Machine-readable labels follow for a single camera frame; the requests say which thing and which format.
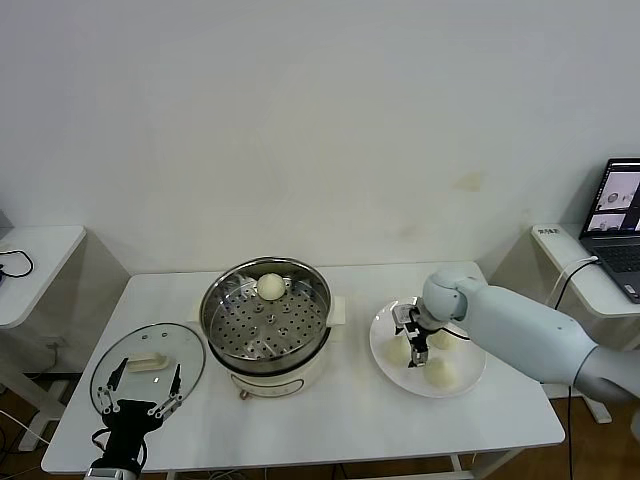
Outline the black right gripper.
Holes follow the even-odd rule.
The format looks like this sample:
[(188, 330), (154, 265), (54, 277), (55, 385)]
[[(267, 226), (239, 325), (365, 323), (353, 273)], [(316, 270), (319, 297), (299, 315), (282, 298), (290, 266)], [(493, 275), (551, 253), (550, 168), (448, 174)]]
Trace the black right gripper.
[(418, 368), (426, 365), (429, 359), (429, 347), (426, 338), (440, 330), (437, 320), (425, 307), (422, 301), (404, 307), (403, 324), (395, 326), (395, 336), (404, 334), (409, 338), (410, 359), (408, 368)]

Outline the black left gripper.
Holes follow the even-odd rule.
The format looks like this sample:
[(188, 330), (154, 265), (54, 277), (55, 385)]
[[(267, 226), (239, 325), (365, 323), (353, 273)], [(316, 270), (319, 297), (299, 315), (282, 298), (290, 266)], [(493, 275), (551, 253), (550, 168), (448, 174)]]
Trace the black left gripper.
[(102, 414), (109, 433), (102, 466), (105, 468), (143, 468), (148, 458), (145, 436), (159, 429), (162, 418), (169, 418), (181, 406), (181, 364), (175, 367), (168, 397), (159, 405), (151, 401), (121, 399), (114, 408), (115, 393), (122, 379), (128, 358), (123, 358), (111, 370), (105, 382), (96, 386), (97, 411)]

